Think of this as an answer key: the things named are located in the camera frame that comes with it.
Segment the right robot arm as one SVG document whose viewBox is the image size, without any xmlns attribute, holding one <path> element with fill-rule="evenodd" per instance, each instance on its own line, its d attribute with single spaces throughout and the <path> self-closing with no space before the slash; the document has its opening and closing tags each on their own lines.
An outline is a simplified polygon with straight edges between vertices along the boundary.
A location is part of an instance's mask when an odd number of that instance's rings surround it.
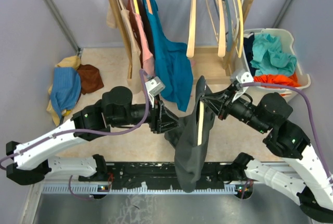
<svg viewBox="0 0 333 224">
<path fill-rule="evenodd" d="M 309 137 L 289 121 L 293 109 L 278 93 L 263 96 L 258 105 L 251 100 L 234 99 L 236 88 L 201 97 L 200 101 L 220 119 L 227 116 L 267 134 L 266 147 L 287 162 L 299 175 L 287 176 L 241 152 L 229 165 L 232 177 L 259 181 L 294 201 L 311 219 L 332 223 L 332 183 L 311 145 Z"/>
</svg>

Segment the dark grey t-shirt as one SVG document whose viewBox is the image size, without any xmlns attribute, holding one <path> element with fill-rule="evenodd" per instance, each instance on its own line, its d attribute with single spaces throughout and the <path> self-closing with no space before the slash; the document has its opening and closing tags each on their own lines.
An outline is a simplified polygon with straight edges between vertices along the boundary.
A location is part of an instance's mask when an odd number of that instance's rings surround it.
<svg viewBox="0 0 333 224">
<path fill-rule="evenodd" d="M 207 156 L 210 130 L 214 125 L 215 114 L 207 106 L 203 106 L 203 128 L 201 143 L 198 143 L 200 97 L 212 93 L 201 76 L 195 90 L 195 105 L 190 115 L 180 117 L 180 126 L 166 132 L 164 138 L 175 149 L 174 165 L 177 180 L 183 191 L 190 193 L 196 188 Z"/>
</svg>

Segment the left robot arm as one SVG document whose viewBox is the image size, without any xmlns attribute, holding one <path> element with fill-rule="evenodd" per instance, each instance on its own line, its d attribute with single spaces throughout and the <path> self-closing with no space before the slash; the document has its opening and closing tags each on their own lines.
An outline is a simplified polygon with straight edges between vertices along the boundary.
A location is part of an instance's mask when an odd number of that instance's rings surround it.
<svg viewBox="0 0 333 224">
<path fill-rule="evenodd" d="M 123 135 L 138 129 L 141 124 L 148 124 L 154 134 L 179 126 L 179 118 L 159 97 L 147 99 L 144 104 L 133 104 L 132 99 L 129 88 L 117 86 L 56 129 L 26 143 L 7 143 L 6 154 L 13 163 L 4 168 L 6 177 L 22 186 L 68 176 L 101 181 L 108 175 L 102 155 L 60 158 L 57 154 L 103 136 L 115 136 L 117 133 L 111 131 L 113 127 L 122 127 L 124 130 L 119 134 Z"/>
</svg>

